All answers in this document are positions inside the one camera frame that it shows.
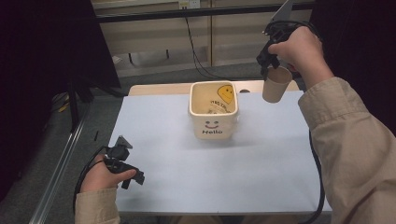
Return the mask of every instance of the person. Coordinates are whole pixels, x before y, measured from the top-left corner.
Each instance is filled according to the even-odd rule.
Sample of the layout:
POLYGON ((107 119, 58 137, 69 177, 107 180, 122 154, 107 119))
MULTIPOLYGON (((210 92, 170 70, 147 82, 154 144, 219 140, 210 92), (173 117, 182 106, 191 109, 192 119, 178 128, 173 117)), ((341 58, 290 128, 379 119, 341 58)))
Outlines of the person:
MULTIPOLYGON (((292 64, 307 87, 298 104, 320 158, 332 223, 396 223, 395 136, 346 81, 334 76, 321 42, 307 27, 296 29, 269 52, 292 64)), ((112 175, 100 163, 87 174, 78 195, 77 223, 120 221, 115 187, 134 172, 112 175)))

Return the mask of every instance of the paper cup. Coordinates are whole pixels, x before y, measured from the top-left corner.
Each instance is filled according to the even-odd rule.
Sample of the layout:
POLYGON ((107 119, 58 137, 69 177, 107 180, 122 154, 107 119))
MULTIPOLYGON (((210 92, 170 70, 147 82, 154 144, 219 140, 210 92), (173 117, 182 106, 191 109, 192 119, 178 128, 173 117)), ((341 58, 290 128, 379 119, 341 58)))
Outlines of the paper cup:
POLYGON ((291 72, 285 67, 268 68, 268 78, 264 81, 262 98, 268 103, 277 103, 292 80, 291 72))
POLYGON ((192 84, 189 113, 197 138, 230 138, 235 130, 238 114, 234 84, 229 81, 192 84))

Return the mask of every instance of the square container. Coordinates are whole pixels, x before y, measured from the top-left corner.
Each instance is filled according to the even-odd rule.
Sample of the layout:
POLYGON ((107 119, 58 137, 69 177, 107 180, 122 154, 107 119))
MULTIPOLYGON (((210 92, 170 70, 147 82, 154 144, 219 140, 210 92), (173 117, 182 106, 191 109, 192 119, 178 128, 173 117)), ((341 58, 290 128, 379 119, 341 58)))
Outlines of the square container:
POLYGON ((192 84, 189 114, 197 138, 230 138, 235 131, 238 116, 235 85, 230 81, 192 84))

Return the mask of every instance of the person's left hand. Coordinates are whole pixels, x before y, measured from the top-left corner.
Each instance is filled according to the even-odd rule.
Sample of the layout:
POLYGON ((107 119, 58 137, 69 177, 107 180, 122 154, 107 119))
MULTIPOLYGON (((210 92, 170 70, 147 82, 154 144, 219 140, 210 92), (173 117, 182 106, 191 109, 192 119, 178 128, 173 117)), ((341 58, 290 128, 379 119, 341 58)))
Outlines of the person's left hand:
POLYGON ((98 155, 95 158, 95 164, 87 173, 81 185, 82 192, 96 191, 99 189, 116 188, 117 185, 124 180, 134 177, 136 170, 128 170, 120 174, 112 174, 108 171, 106 165, 102 160, 104 155, 98 155))

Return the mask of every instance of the beige shirt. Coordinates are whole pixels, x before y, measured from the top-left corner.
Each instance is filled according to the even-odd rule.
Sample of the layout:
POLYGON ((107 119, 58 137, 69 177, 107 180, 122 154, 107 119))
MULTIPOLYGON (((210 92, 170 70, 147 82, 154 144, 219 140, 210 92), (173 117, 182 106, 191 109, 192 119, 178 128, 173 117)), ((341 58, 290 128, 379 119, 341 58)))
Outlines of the beige shirt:
MULTIPOLYGON (((396 223, 396 139, 334 77, 299 101, 322 165, 332 223, 396 223)), ((116 189, 80 193, 76 223, 119 223, 116 189)))

